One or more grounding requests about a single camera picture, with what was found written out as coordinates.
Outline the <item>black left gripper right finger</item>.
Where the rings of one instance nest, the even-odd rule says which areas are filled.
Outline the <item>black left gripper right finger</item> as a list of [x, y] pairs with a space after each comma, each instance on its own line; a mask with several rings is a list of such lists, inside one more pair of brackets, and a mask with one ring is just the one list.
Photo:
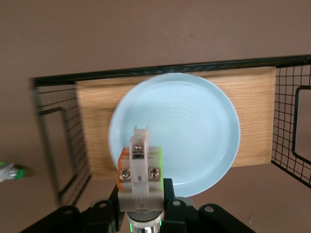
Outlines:
[[193, 224], [188, 219], [189, 206], [174, 194], [172, 179], [164, 179], [164, 233], [194, 233]]

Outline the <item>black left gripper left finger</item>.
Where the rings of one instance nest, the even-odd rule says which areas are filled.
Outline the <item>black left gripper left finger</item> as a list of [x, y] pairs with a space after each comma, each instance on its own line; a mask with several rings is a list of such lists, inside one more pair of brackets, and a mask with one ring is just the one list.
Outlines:
[[92, 204], [89, 217], [90, 233], [118, 233], [122, 225], [122, 212], [120, 212], [118, 187], [114, 186], [107, 199]]

